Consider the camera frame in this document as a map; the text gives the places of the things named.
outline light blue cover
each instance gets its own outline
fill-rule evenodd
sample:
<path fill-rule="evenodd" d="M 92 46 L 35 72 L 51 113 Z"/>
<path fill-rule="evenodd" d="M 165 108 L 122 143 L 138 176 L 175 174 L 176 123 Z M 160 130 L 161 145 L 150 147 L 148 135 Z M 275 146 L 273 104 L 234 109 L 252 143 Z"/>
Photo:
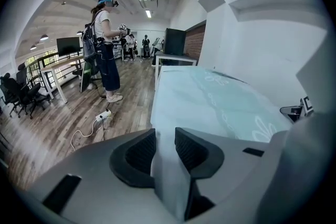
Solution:
<path fill-rule="evenodd" d="M 250 85 L 190 66 L 162 67 L 151 123 L 158 131 L 188 127 L 260 142 L 291 127 L 279 108 Z"/>

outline desk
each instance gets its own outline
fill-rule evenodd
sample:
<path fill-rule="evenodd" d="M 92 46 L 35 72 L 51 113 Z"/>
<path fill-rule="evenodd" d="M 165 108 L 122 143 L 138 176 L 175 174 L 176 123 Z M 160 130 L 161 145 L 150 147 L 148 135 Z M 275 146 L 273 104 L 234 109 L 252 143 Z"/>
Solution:
<path fill-rule="evenodd" d="M 52 99 L 54 99 L 54 96 L 52 95 L 51 88 L 50 88 L 50 86 L 48 84 L 45 72 L 50 72 L 51 71 L 51 73 L 53 75 L 53 78 L 54 78 L 54 82 L 55 82 L 56 87 L 58 89 L 58 92 L 61 95 L 62 100 L 64 101 L 64 103 L 67 103 L 68 100 L 65 98 L 64 93 L 63 93 L 62 88 L 61 88 L 61 85 L 58 82 L 55 69 L 60 68 L 61 66 L 67 65 L 68 63 L 71 63 L 71 62 L 74 62 L 74 61 L 78 61 L 78 60 L 81 60 L 81 59 L 83 59 L 83 55 L 82 56 L 72 57 L 70 59 L 64 59 L 64 60 L 61 60 L 61 61 L 54 62 L 54 63 L 46 66 L 45 68 L 41 69 L 41 75 L 42 75 L 42 78 L 43 78 L 44 85 L 46 86 L 47 93 L 50 95 L 50 97 Z"/>
<path fill-rule="evenodd" d="M 160 62 L 160 59 L 192 62 L 193 66 L 195 66 L 196 63 L 197 63 L 196 59 L 190 58 L 188 56 L 177 56 L 177 55 L 164 54 L 161 51 L 158 51 L 155 55 L 156 55 L 156 64 L 155 64 L 155 90 L 156 90 L 156 86 L 157 86 L 157 79 L 159 77 L 159 62 Z"/>

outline white cable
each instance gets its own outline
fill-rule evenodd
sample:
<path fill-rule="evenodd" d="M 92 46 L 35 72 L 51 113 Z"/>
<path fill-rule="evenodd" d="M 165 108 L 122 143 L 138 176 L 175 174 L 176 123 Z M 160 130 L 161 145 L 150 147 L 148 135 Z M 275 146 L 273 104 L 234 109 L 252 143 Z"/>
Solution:
<path fill-rule="evenodd" d="M 89 136 L 91 136 L 91 135 L 93 134 L 93 125 L 94 125 L 94 123 L 95 123 L 96 121 L 97 121 L 97 119 L 92 123 L 92 132 L 91 132 L 89 135 L 83 135 L 83 133 L 82 133 L 80 130 L 77 130 L 77 131 L 75 131 L 75 132 L 73 133 L 72 138 L 71 138 L 71 141 L 70 141 L 70 144 L 71 144 L 71 146 L 72 146 L 72 148 L 73 148 L 73 151 L 76 151 L 76 150 L 75 150 L 75 147 L 74 147 L 73 144 L 72 144 L 72 140 L 74 139 L 75 134 L 76 134 L 77 132 L 80 132 L 80 134 L 81 134 L 83 137 L 89 137 Z"/>

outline fluorescent light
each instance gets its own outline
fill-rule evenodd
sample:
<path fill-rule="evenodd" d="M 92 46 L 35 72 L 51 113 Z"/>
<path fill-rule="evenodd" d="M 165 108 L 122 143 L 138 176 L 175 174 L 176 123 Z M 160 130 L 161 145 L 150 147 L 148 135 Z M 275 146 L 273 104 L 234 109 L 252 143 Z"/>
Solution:
<path fill-rule="evenodd" d="M 41 36 L 41 39 L 40 39 L 40 40 L 46 40 L 46 39 L 48 39 L 48 38 L 49 38 L 49 37 L 48 37 L 47 35 L 44 34 L 44 35 Z"/>
<path fill-rule="evenodd" d="M 152 18 L 151 12 L 149 10 L 146 10 L 148 18 Z"/>

